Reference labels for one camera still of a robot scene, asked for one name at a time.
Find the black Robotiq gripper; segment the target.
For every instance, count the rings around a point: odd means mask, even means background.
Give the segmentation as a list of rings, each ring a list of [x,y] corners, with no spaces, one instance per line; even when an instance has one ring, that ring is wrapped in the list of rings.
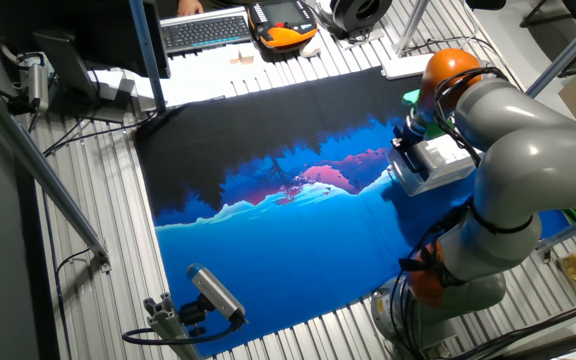
[[[396,151],[405,151],[424,139],[424,127],[415,118],[406,118],[401,125],[400,135],[391,140],[391,145]]]

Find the person's hand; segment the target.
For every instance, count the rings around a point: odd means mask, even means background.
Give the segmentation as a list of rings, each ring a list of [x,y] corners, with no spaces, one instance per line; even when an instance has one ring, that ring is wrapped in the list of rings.
[[[199,0],[178,0],[177,16],[185,17],[195,14],[202,14],[203,6]]]

